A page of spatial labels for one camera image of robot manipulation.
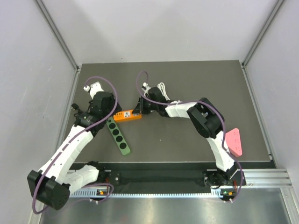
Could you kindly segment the green power strip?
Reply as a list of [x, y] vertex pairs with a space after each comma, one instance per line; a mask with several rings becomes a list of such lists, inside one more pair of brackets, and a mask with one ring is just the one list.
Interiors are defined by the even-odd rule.
[[131, 150], [113, 117], [107, 120], [107, 127], [123, 156], [129, 155]]

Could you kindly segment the orange power strip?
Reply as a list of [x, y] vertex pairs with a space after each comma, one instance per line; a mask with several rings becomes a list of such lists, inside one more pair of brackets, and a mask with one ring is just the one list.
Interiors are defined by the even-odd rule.
[[121, 111], [113, 116], [116, 123], [127, 122], [132, 120], [141, 119], [141, 114], [133, 114], [133, 110]]

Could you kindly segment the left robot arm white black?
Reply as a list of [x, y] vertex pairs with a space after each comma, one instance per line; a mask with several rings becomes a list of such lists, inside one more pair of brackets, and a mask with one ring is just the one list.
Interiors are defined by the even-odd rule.
[[75, 191], [90, 183], [101, 185], [106, 179], [105, 172], [93, 163], [73, 173], [68, 172], [84, 147], [104, 127], [117, 107], [115, 96], [110, 92], [99, 91], [90, 93], [90, 96], [92, 100], [89, 110], [77, 116], [59, 149], [38, 171], [32, 170], [27, 176], [33, 200], [55, 210], [64, 207]]

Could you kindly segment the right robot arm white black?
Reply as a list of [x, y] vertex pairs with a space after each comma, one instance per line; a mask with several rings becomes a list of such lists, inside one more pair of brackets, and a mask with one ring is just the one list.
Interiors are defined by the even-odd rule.
[[211, 102], [207, 98], [201, 98], [200, 103], [170, 100], [164, 83], [159, 83], [157, 87], [143, 83], [142, 90], [144, 94], [140, 96], [133, 114], [145, 115], [156, 111], [166, 118], [190, 119], [197, 132], [207, 139], [215, 157], [217, 171], [206, 175], [206, 185], [217, 189], [230, 184], [235, 179], [238, 167], [224, 139], [224, 118]]

